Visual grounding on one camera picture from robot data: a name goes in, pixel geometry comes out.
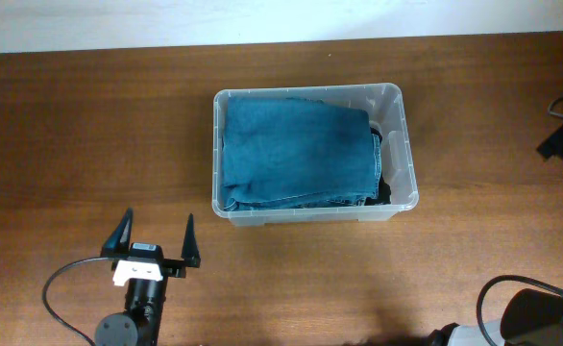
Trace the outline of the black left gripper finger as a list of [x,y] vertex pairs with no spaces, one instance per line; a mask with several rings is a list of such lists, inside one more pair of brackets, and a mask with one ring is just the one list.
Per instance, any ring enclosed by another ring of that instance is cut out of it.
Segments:
[[181,258],[185,267],[199,268],[201,265],[201,256],[196,240],[194,216],[192,213],[188,216],[186,222]]
[[134,212],[128,208],[116,229],[104,242],[100,256],[117,258],[129,254]]

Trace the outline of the dark blue jeans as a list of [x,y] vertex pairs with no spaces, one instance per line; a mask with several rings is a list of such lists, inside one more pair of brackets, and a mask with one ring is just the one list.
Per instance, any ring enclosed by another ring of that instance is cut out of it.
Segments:
[[233,97],[223,132],[223,207],[355,207],[377,200],[380,143],[364,110],[297,98]]

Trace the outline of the black garment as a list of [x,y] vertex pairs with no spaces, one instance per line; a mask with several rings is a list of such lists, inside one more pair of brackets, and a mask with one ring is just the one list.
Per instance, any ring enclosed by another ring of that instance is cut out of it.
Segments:
[[[379,130],[375,127],[370,128],[371,134],[379,140],[378,146],[381,146],[383,137]],[[383,179],[383,175],[379,175],[379,190],[378,195],[375,198],[367,198],[365,200],[365,206],[378,206],[378,205],[388,205],[391,203],[391,188],[390,185]]]

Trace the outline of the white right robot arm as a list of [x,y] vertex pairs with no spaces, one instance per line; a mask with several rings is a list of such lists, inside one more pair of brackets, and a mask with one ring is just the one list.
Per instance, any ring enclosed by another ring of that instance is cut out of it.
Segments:
[[[543,141],[538,153],[563,160],[563,125]],[[516,282],[526,288],[513,296],[502,318],[486,323],[482,306],[486,293],[495,284]],[[498,276],[485,284],[477,298],[477,325],[455,323],[433,331],[424,345],[563,345],[563,288],[518,275]]]

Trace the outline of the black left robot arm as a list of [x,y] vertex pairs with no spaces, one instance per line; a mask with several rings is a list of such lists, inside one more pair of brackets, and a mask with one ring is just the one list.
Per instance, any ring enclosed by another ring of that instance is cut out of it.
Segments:
[[99,346],[157,345],[168,280],[183,278],[188,268],[201,264],[192,215],[179,259],[166,258],[157,244],[132,242],[133,224],[134,213],[128,209],[101,248],[100,255],[112,260],[113,284],[127,291],[124,309],[98,324],[94,342]]

